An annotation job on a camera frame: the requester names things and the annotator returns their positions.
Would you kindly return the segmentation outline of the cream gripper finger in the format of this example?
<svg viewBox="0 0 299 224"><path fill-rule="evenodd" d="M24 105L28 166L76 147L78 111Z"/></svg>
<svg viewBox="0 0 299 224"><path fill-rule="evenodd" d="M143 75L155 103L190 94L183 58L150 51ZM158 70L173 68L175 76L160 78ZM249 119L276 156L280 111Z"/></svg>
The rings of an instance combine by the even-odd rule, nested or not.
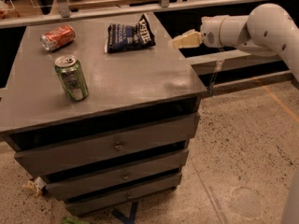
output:
<svg viewBox="0 0 299 224"><path fill-rule="evenodd" d="M176 36L175 38L182 38L183 36L189 36L189 35L200 36L200 32L195 31L194 29L191 29L181 35Z"/></svg>
<svg viewBox="0 0 299 224"><path fill-rule="evenodd" d="M197 48L203 43L203 37L199 32L187 35L179 35L172 40L175 49Z"/></svg>

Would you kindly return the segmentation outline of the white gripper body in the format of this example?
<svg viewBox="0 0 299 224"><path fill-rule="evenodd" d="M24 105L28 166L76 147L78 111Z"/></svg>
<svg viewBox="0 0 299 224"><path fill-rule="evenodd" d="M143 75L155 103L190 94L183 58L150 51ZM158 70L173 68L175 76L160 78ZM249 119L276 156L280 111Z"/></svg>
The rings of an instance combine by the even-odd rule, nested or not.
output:
<svg viewBox="0 0 299 224"><path fill-rule="evenodd" d="M202 17L200 32L203 37L203 43L209 48L221 48L222 43L220 39L221 26L228 15Z"/></svg>

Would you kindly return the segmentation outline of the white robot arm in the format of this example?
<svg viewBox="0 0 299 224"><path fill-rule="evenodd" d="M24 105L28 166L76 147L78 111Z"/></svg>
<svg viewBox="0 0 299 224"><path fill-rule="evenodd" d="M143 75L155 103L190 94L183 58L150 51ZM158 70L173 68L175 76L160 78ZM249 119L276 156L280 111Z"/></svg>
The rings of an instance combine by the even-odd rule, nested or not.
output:
<svg viewBox="0 0 299 224"><path fill-rule="evenodd" d="M207 18L217 46L278 55L298 73L298 28L280 6ZM250 94L207 104L192 165L225 224L298 224L298 93L253 78Z"/></svg>

